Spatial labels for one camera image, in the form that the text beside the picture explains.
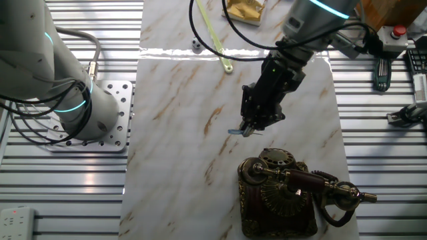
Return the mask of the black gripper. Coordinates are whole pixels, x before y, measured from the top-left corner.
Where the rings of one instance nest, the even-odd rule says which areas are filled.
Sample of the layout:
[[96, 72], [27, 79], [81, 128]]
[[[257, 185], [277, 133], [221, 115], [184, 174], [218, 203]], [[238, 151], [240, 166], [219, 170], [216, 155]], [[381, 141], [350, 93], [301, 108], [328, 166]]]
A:
[[245, 132], [245, 137], [249, 137], [256, 129], [265, 129], [286, 118], [280, 103], [286, 94], [300, 86], [305, 66], [301, 59], [267, 56], [257, 82], [242, 87], [240, 133]]

